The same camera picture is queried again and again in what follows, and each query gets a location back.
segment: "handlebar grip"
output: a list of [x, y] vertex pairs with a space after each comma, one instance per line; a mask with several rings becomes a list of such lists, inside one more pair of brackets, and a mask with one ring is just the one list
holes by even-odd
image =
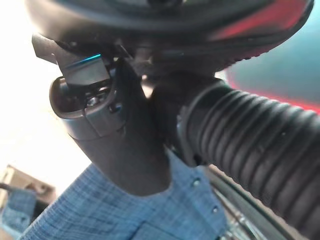
[[320, 239], [320, 116], [217, 86], [182, 111], [195, 160], [216, 165], [310, 240]]

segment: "blue plaid shirt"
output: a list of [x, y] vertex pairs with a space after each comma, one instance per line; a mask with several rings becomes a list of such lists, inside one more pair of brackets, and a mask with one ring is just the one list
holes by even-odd
[[168, 155], [166, 191], [129, 195], [90, 165], [20, 240], [216, 240], [227, 221], [202, 169]]

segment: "red light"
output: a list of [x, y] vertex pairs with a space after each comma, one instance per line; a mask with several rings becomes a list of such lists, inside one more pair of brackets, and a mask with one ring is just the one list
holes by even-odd
[[[228, 74], [228, 83], [234, 89], [246, 91], [245, 89], [241, 89], [241, 87], [239, 87], [235, 83], [232, 76], [230, 76], [230, 73]], [[278, 100], [279, 102], [282, 102], [282, 103], [288, 103], [293, 106], [303, 108], [304, 110], [312, 110], [320, 115], [320, 105], [316, 104], [316, 103], [306, 102], [305, 100], [301, 100], [301, 99], [289, 99], [289, 98], [285, 98], [283, 96], [276, 96], [276, 95], [273, 95], [272, 93], [268, 93], [268, 92], [261, 92], [261, 91], [256, 91], [256, 90], [251, 90], [250, 92], [253, 94], [263, 96], [263, 97], [267, 97], [269, 99]]]

